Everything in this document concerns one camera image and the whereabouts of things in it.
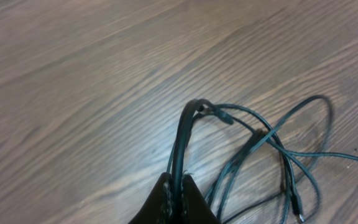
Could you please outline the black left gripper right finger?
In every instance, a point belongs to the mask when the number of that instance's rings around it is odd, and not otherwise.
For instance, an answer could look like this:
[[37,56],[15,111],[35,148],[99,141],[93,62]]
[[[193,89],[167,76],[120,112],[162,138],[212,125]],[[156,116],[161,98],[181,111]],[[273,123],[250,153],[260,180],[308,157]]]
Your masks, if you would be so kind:
[[193,178],[183,176],[183,211],[182,223],[185,224],[220,224],[208,207]]

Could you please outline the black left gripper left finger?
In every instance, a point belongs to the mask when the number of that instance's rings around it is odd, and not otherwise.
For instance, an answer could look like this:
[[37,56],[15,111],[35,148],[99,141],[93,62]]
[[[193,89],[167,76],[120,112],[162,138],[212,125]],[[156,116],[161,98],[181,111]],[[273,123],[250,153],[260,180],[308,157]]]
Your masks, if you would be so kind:
[[172,214],[171,175],[163,172],[129,224],[166,224]]

